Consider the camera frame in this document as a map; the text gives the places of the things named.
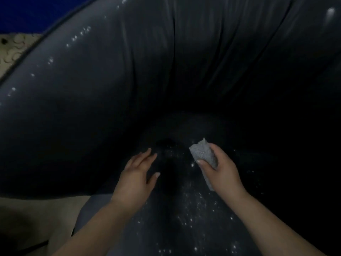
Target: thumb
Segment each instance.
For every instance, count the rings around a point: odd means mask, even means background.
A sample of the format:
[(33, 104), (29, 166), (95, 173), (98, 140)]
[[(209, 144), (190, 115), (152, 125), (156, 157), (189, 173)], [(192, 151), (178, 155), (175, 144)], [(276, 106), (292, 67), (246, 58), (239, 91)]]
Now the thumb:
[(154, 189), (156, 181), (158, 180), (158, 177), (160, 176), (160, 172), (156, 172), (153, 174), (153, 176), (150, 177), (150, 180), (148, 181), (148, 188), (150, 192)]
[(212, 168), (212, 166), (204, 160), (197, 160), (197, 163), (203, 169), (209, 180), (211, 180), (211, 178), (215, 174), (215, 170)]

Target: left hand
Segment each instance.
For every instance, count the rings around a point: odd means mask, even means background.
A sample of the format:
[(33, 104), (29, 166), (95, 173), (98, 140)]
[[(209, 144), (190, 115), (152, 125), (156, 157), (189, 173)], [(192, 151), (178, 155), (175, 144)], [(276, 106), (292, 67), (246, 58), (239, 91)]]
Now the left hand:
[(150, 153), (151, 148), (148, 148), (128, 161), (113, 192), (111, 200), (120, 203), (129, 216), (133, 216), (144, 205), (160, 176), (156, 172), (146, 181), (147, 171), (157, 157), (157, 154), (150, 156)]

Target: dark gray inflatable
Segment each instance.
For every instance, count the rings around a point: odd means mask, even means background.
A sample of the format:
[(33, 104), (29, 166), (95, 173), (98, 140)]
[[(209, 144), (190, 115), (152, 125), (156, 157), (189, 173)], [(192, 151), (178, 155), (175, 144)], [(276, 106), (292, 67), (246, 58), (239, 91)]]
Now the dark gray inflatable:
[(114, 253), (258, 255), (192, 164), (188, 147), (205, 137), (231, 155), (252, 195), (335, 253), (340, 4), (91, 1), (1, 80), (0, 195), (96, 193), (78, 230), (127, 159), (151, 146), (160, 180)]

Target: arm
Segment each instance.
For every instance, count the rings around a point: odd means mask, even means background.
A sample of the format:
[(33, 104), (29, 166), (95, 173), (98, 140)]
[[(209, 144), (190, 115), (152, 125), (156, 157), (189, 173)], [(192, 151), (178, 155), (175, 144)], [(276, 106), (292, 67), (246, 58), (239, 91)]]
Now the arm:
[(243, 187), (233, 161), (221, 148), (210, 144), (218, 159), (215, 171), (199, 160), (214, 190), (242, 220), (264, 256), (320, 256), (313, 245), (284, 224)]
[(122, 171), (111, 201), (53, 256), (105, 255), (118, 240), (125, 224), (143, 206), (160, 173), (146, 182), (146, 174), (156, 159), (151, 149), (133, 156)]

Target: finger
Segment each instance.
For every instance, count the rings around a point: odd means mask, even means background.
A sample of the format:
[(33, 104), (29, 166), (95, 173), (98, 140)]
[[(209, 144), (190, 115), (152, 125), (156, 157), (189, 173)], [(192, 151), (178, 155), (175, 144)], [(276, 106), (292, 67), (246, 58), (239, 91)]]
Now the finger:
[(212, 143), (209, 143), (209, 146), (213, 150), (216, 158), (218, 159), (218, 164), (231, 161), (228, 155), (219, 146), (212, 144)]
[(211, 165), (204, 160), (197, 160), (197, 163), (201, 166), (207, 178), (211, 180), (214, 177), (214, 174), (216, 173), (215, 170), (211, 167)]
[(155, 161), (158, 154), (153, 154), (152, 156), (149, 156), (146, 158), (141, 164), (140, 169), (147, 172), (149, 168), (151, 167), (151, 164)]
[(136, 159), (133, 162), (133, 166), (138, 167), (140, 163), (150, 155), (150, 153), (151, 153), (151, 148), (148, 148), (147, 151), (145, 151), (144, 153), (136, 157)]
[(149, 192), (151, 192), (154, 189), (156, 181), (158, 180), (159, 176), (160, 176), (160, 172), (156, 172), (153, 174), (153, 176), (151, 176), (150, 180), (147, 183)]
[(133, 163), (133, 161), (135, 160), (135, 158), (136, 158), (137, 156), (140, 156), (141, 154), (142, 154), (142, 152), (140, 152), (139, 154), (134, 155), (132, 158), (130, 158), (130, 160), (127, 162), (127, 164), (126, 164), (126, 166), (125, 166), (125, 170), (128, 169), (128, 168), (131, 166), (131, 164)]

